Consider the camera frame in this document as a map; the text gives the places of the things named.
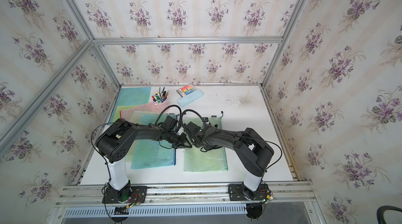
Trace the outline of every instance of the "white table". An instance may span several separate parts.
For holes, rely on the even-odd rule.
[[[181,86],[169,86],[170,104],[175,104],[180,98],[176,90]],[[259,86],[197,86],[204,96],[182,108],[193,109],[203,117],[211,115],[221,116],[222,128],[229,131],[243,131],[247,127],[254,129],[264,140],[274,142],[280,146],[272,120],[265,106]],[[158,86],[151,87],[151,94],[159,90]],[[177,108],[170,108],[169,113],[178,113]],[[197,117],[188,113],[184,117]],[[274,149],[271,163],[279,158],[277,146],[270,144]],[[130,169],[126,163],[127,176],[132,184],[169,184],[169,183],[213,183],[213,182],[241,182],[247,170],[244,168],[237,154],[226,148],[228,171],[219,172],[185,172],[184,149],[176,150],[176,165],[147,169]],[[103,158],[94,152],[81,181],[81,185],[103,185],[109,179],[107,167]],[[292,181],[292,175],[284,155],[263,177],[264,181]]]

